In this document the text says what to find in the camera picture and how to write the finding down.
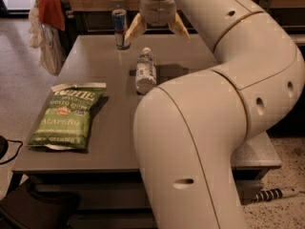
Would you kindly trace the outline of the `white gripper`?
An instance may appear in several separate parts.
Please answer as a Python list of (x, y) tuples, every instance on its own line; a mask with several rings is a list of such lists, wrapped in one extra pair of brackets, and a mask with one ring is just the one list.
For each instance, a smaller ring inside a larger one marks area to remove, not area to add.
[(142, 35), (147, 29), (147, 23), (153, 27), (168, 24), (171, 32), (185, 40), (190, 39), (188, 30), (179, 14), (176, 13), (174, 0), (140, 0), (139, 13), (134, 17), (124, 36), (124, 43), (131, 42)]

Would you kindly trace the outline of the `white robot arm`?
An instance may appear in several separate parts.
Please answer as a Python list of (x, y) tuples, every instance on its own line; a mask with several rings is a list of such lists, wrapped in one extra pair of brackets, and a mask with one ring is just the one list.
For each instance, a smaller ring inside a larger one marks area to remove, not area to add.
[(246, 229), (231, 168), (236, 147), (295, 105), (305, 65), (293, 39), (252, 0), (141, 0), (127, 32), (182, 10), (218, 64), (139, 102), (133, 139), (158, 229)]

